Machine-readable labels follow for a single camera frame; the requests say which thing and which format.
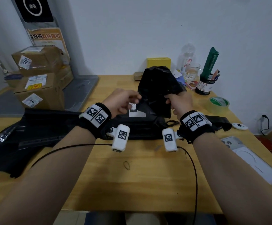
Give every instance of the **yellow tissue box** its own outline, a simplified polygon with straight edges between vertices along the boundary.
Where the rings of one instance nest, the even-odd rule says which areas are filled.
[[[171,59],[168,57],[148,57],[147,68],[152,66],[166,66],[170,69]]]

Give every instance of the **white remote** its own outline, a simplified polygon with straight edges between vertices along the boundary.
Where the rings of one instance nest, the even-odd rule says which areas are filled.
[[[171,128],[163,129],[162,136],[163,136],[165,150],[167,152],[178,150],[175,140],[182,139],[183,137],[179,136],[177,132],[173,131],[173,129]]]
[[[130,127],[126,125],[118,125],[117,128],[111,127],[108,136],[113,137],[113,143],[111,149],[116,152],[122,152],[125,150],[127,140],[130,134]]]
[[[232,126],[238,130],[247,130],[248,127],[240,123],[232,123]]]

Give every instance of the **white ring light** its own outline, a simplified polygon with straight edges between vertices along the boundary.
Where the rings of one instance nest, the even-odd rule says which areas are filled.
[[[23,1],[23,4],[24,4],[26,10],[27,10],[30,14],[32,14],[32,15],[34,15],[34,16],[40,16],[40,15],[42,14],[42,5],[41,5],[41,3],[40,3],[39,0],[37,0],[38,3],[39,3],[39,5],[40,5],[40,13],[38,13],[38,14],[32,13],[32,12],[28,9],[28,7],[26,6],[25,0],[22,0],[22,1]]]

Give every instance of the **yellow sticker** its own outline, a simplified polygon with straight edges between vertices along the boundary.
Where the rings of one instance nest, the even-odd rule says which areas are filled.
[[[33,90],[33,89],[41,88],[41,86],[42,86],[42,83],[29,85],[27,90]]]

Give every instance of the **forearm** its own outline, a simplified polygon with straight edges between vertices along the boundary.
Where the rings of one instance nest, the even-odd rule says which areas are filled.
[[[91,143],[95,143],[94,136],[77,126],[53,149]],[[0,224],[52,224],[77,182],[92,148],[67,148],[41,159],[0,204]]]
[[[213,133],[193,143],[205,177],[232,224],[272,224],[272,188]]]

